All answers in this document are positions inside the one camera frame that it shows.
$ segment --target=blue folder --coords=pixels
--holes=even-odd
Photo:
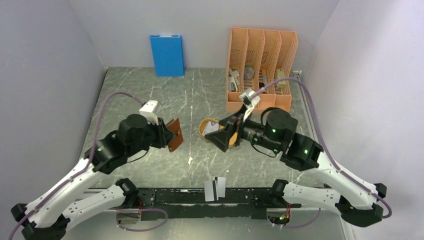
[[[150,44],[156,76],[184,76],[181,35],[151,35]]]

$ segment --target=white wall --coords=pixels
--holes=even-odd
[[[0,239],[78,161],[104,75],[68,1],[0,1]]]
[[[149,35],[181,34],[186,67],[224,68],[230,27],[295,31],[301,69],[339,0],[70,0],[108,67],[153,67]]]
[[[303,79],[336,159],[388,187],[363,240],[424,239],[424,1],[340,0]]]

